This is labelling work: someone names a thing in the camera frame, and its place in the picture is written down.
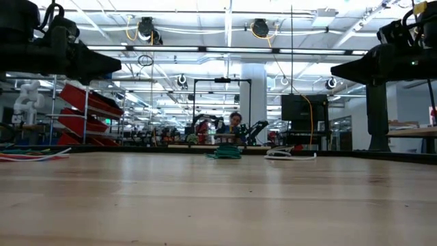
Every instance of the pillar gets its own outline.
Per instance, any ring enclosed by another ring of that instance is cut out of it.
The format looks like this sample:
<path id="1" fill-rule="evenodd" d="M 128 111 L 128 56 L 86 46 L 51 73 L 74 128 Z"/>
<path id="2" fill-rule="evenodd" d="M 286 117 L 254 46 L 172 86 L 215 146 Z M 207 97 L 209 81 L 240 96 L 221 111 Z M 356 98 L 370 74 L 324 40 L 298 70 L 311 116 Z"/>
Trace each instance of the pillar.
<path id="1" fill-rule="evenodd" d="M 247 82 L 240 82 L 240 113 L 242 123 L 249 123 L 249 95 L 252 93 L 251 125 L 259 120 L 267 120 L 267 72 L 264 64 L 242 64 L 241 79 L 252 80 L 252 92 Z M 257 136 L 257 144 L 267 142 L 267 130 Z"/>

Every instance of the wooden table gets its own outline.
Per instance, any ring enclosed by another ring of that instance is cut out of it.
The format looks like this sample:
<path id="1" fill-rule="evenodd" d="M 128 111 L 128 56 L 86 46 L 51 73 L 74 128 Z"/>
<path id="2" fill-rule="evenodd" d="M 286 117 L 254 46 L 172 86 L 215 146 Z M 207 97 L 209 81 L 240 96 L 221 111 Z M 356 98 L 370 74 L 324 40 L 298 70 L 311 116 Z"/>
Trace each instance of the wooden table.
<path id="1" fill-rule="evenodd" d="M 437 138 L 437 126 L 389 131 L 387 137 L 421 138 L 426 142 L 426 153 L 436 153 L 436 145 L 434 141 Z"/>
<path id="2" fill-rule="evenodd" d="M 437 166 L 88 153 L 0 163 L 0 245 L 435 245 Z"/>

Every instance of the ceiling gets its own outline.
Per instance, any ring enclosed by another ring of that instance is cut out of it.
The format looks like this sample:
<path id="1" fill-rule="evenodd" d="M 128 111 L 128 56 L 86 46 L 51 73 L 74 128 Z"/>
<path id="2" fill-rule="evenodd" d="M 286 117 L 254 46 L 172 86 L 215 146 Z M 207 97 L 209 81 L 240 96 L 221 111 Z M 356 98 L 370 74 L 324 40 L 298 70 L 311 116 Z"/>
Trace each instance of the ceiling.
<path id="1" fill-rule="evenodd" d="M 33 0 L 45 14 L 51 0 Z M 410 0 L 57 0 L 66 10 L 66 18 L 76 22 L 81 30 L 79 37 L 92 46 L 102 45 L 149 45 L 135 38 L 136 24 L 141 17 L 150 16 L 163 40 L 164 46 L 230 46 L 268 48 L 266 40 L 256 38 L 251 33 L 251 23 L 255 18 L 265 18 L 270 28 L 271 46 L 281 49 L 352 49 L 363 51 L 379 44 L 378 29 L 401 18 L 411 5 Z M 332 22 L 313 26 L 317 10 L 334 10 L 337 14 Z M 165 93 L 167 90 L 180 91 L 177 84 L 181 74 L 186 76 L 188 90 L 193 90 L 193 78 L 214 78 L 229 76 L 238 78 L 242 63 L 265 64 L 268 79 L 268 112 L 271 122 L 280 118 L 279 97 L 274 93 L 290 92 L 290 83 L 282 80 L 282 68 L 288 79 L 293 76 L 293 86 L 302 93 L 314 94 L 358 94 L 363 90 L 350 91 L 354 85 L 350 81 L 338 79 L 334 92 L 325 88 L 325 81 L 331 78 L 330 67 L 358 59 L 360 56 L 347 55 L 276 55 L 257 53 L 174 53 L 174 52 L 119 52 L 103 51 L 105 55 L 116 57 L 123 62 L 122 70 L 113 75 L 113 88 L 134 90 L 130 103 L 131 115 L 141 116 L 145 122 L 151 115 L 165 120 L 185 124 L 192 118 L 187 94 Z M 154 57 L 154 65 L 142 67 L 138 56 Z M 156 80 L 155 83 L 139 79 Z M 92 86 L 107 86 L 94 83 Z M 199 83 L 199 91 L 238 92 L 236 83 L 231 85 Z M 335 97 L 340 105 L 349 98 Z M 237 106 L 208 106 L 211 104 L 234 104 L 234 95 L 208 94 L 197 98 L 202 113 L 227 115 Z M 153 111 L 144 111 L 141 105 L 151 105 Z"/>

